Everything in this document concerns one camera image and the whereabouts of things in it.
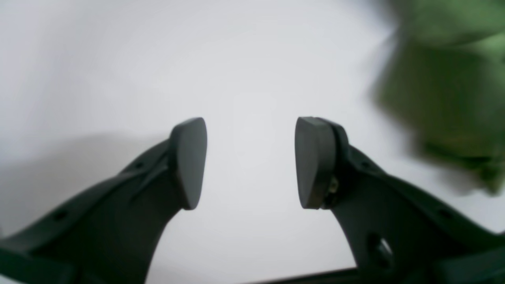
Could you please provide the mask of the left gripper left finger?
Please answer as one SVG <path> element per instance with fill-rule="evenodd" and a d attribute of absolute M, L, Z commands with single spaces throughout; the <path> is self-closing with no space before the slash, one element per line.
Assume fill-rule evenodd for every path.
<path fill-rule="evenodd" d="M 20 284 L 143 284 L 169 221 L 200 201 L 207 155 L 203 118 L 121 172 L 1 241 L 1 276 Z"/>

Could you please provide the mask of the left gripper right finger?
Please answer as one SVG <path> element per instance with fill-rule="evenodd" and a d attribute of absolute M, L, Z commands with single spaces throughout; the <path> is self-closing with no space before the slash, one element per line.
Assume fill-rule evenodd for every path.
<path fill-rule="evenodd" d="M 332 212 L 357 283 L 504 283 L 503 235 L 385 172 L 350 144 L 341 125 L 298 118 L 295 157 L 301 206 Z"/>

